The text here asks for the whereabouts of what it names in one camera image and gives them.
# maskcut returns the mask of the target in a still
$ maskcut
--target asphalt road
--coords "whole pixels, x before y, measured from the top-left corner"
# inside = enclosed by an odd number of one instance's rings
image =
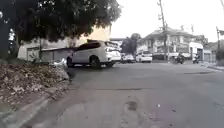
[[[200,65],[74,69],[71,91],[33,128],[223,128],[224,73]]]

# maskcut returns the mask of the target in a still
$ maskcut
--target parked car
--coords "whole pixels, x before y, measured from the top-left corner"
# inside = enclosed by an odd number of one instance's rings
[[[101,65],[113,67],[121,60],[120,52],[108,45],[108,42],[92,41],[78,47],[70,52],[67,57],[67,66],[73,67],[75,64],[83,66],[90,65],[93,68],[100,68]]]
[[[131,54],[124,54],[122,56],[122,58],[121,58],[121,62],[122,63],[134,63],[135,62],[135,58]]]
[[[150,53],[149,51],[140,52],[136,55],[136,61],[141,63],[144,63],[144,62],[151,63],[152,53]]]

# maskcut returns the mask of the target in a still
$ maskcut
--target tree foliage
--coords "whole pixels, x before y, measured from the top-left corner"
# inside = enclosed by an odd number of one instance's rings
[[[206,46],[208,44],[208,38],[206,38],[204,35],[196,36],[196,41],[201,42],[203,46]]]
[[[140,34],[133,33],[130,38],[126,38],[121,45],[121,52],[134,55],[137,50],[137,41],[141,39]]]
[[[1,0],[3,18],[20,40],[88,35],[92,27],[106,27],[121,13],[116,0]]]

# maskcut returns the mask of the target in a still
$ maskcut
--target person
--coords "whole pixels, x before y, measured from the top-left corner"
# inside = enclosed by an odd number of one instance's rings
[[[198,54],[195,55],[195,59],[199,59],[199,55]]]
[[[178,58],[184,58],[184,56],[182,55],[182,53],[180,52],[177,56]]]

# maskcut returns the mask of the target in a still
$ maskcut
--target car wheel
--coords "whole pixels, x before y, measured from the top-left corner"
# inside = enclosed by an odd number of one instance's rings
[[[99,58],[96,56],[90,57],[90,66],[95,69],[100,69],[101,64]]]
[[[70,57],[67,58],[67,67],[72,68],[74,67],[74,64],[72,63],[72,59]]]
[[[114,63],[110,62],[110,63],[106,63],[105,65],[107,68],[112,68],[114,66]]]

